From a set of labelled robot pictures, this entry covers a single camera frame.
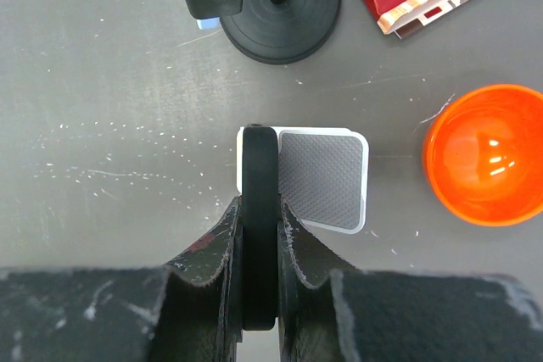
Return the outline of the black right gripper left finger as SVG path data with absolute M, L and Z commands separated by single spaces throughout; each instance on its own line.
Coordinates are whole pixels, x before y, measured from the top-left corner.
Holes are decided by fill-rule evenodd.
M 240 212 L 164 265 L 2 269 L 2 360 L 235 360 Z

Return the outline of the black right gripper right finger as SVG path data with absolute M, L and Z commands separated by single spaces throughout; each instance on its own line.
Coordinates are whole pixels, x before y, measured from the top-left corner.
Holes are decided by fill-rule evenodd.
M 496 274 L 360 270 L 290 206 L 277 230 L 284 361 L 539 361 L 542 311 Z

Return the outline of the black smartphone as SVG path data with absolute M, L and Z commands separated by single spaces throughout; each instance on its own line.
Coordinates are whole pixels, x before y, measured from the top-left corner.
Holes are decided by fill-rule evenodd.
M 278 144 L 271 127 L 243 131 L 242 305 L 245 331 L 268 331 L 277 318 Z

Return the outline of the white plastic phone stand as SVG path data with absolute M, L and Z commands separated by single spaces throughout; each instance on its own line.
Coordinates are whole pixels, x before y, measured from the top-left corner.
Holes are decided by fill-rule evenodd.
M 305 226 L 361 231 L 367 215 L 369 143 L 348 128 L 275 126 L 279 193 Z

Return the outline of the black round-base phone stand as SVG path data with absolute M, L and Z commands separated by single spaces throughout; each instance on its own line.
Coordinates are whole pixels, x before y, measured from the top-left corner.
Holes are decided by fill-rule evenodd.
M 210 0 L 232 45 L 263 64 L 292 64 L 330 37 L 341 0 Z

